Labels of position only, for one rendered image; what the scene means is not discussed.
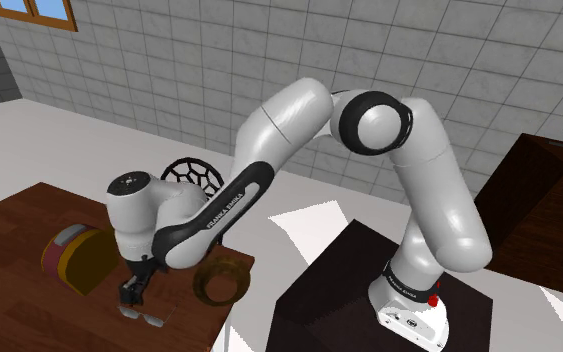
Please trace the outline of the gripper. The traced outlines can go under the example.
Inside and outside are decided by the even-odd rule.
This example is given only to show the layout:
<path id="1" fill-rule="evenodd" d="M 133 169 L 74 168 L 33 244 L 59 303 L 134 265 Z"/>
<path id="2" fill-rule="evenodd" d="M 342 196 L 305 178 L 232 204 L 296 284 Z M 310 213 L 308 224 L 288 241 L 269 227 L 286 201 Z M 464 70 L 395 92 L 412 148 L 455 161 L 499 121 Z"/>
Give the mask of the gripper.
<path id="1" fill-rule="evenodd" d="M 119 285 L 119 300 L 122 305 L 143 305 L 143 292 L 151 277 L 158 269 L 155 258 L 143 258 L 141 261 L 125 261 L 131 271 L 131 278 Z"/>

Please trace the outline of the silver eyeglasses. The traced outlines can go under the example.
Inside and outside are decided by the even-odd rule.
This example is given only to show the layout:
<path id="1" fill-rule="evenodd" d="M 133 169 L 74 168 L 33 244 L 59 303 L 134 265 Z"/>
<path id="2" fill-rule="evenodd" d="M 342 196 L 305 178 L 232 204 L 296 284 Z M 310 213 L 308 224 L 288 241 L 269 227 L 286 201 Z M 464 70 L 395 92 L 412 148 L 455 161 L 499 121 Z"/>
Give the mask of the silver eyeglasses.
<path id="1" fill-rule="evenodd" d="M 126 318 L 133 319 L 133 320 L 142 318 L 147 324 L 154 326 L 154 327 L 162 328 L 172 317 L 172 315 L 175 311 L 175 308 L 173 308 L 170 311 L 170 313 L 164 318 L 152 316 L 152 315 L 147 314 L 147 313 L 142 313 L 140 311 L 134 310 L 131 307 L 127 307 L 127 306 L 123 306 L 123 305 L 119 305 L 118 310 Z"/>

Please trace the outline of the brown wooden table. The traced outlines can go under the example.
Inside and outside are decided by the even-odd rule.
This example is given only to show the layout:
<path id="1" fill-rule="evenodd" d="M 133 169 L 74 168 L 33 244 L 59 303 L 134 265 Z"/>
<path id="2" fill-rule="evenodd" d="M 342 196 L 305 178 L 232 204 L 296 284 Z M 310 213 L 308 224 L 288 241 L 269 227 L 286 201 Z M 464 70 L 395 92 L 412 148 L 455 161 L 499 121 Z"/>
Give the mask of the brown wooden table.
<path id="1" fill-rule="evenodd" d="M 193 269 L 157 273 L 144 292 L 155 327 L 118 309 L 125 264 L 81 296 L 41 268 L 49 241 L 83 223 L 109 226 L 103 204 L 37 183 L 0 201 L 0 352 L 211 352 L 231 311 L 192 293 Z"/>

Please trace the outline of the dark robot stand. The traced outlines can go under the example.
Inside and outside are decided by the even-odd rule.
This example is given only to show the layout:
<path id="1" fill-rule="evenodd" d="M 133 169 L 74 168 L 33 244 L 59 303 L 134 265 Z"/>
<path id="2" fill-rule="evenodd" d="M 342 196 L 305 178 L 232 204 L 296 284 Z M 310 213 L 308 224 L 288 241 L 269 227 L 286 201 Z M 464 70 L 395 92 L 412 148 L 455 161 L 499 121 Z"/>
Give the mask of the dark robot stand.
<path id="1" fill-rule="evenodd" d="M 381 326 L 368 286 L 398 245 L 352 221 L 276 301 L 265 352 L 426 352 Z M 493 300 L 440 277 L 449 336 L 443 352 L 490 352 Z"/>

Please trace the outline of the wooden framed window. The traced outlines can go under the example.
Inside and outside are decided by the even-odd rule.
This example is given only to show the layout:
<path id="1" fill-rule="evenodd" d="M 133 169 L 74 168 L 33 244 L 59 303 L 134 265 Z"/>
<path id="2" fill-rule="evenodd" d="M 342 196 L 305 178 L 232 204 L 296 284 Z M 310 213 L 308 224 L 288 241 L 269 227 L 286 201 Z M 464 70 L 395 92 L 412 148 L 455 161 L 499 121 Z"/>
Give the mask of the wooden framed window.
<path id="1" fill-rule="evenodd" d="M 0 17 L 78 31 L 70 0 L 0 0 Z"/>

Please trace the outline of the dark wooden cabinet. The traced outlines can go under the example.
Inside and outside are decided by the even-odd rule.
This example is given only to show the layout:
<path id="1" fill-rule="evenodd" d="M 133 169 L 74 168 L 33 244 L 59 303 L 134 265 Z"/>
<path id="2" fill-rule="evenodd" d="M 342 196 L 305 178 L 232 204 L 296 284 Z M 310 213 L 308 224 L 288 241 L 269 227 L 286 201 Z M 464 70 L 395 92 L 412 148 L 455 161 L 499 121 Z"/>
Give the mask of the dark wooden cabinet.
<path id="1" fill-rule="evenodd" d="M 521 134 L 475 198 L 487 268 L 563 292 L 563 142 Z"/>

